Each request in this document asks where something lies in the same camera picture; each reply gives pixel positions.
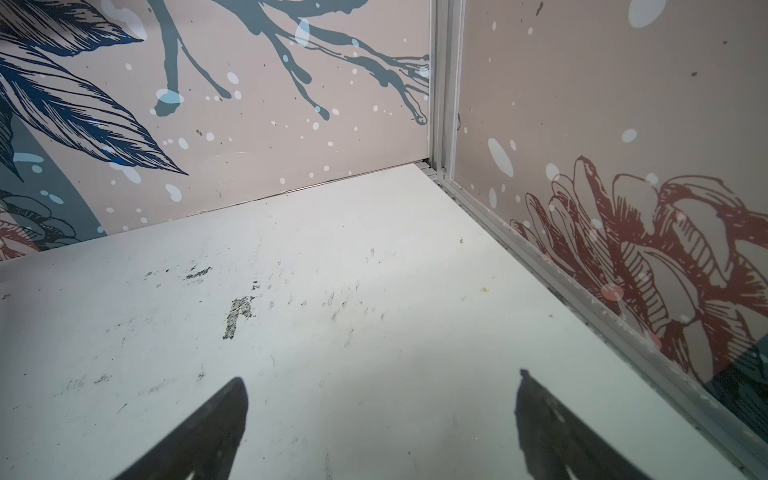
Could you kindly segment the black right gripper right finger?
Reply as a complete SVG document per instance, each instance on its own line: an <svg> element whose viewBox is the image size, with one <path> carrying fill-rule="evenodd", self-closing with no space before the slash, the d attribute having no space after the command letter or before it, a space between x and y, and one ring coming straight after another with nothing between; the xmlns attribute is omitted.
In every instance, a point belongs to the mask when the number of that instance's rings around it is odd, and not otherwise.
<svg viewBox="0 0 768 480"><path fill-rule="evenodd" d="M646 479L528 370L520 371L515 417L526 469L535 479Z"/></svg>

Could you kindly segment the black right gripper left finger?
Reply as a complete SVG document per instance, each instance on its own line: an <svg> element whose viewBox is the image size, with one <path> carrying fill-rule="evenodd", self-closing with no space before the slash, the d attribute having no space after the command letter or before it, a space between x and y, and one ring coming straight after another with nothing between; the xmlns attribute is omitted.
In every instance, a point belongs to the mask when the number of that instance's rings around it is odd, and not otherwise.
<svg viewBox="0 0 768 480"><path fill-rule="evenodd" d="M227 479L246 429L248 395L234 377L117 477Z"/></svg>

